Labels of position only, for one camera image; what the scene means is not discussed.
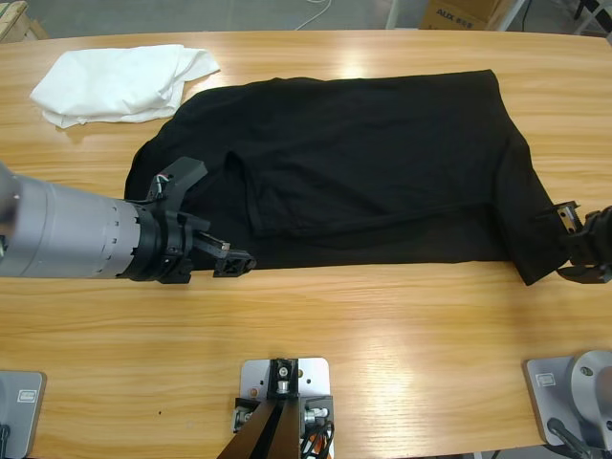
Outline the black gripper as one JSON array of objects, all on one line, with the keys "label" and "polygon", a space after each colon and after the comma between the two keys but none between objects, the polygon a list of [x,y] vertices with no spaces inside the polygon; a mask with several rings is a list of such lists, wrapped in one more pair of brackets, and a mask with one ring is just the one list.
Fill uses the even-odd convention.
[{"label": "black gripper", "polygon": [[214,277],[238,277],[256,266],[247,251],[232,249],[228,242],[209,234],[206,220],[157,205],[136,205],[135,209],[140,236],[128,266],[130,280],[187,284],[196,250],[215,258]]},{"label": "black gripper", "polygon": [[587,213],[581,221],[575,201],[553,205],[536,219],[559,218],[565,233],[559,238],[574,266],[560,268],[565,280],[580,284],[604,284],[611,280],[611,207]]}]

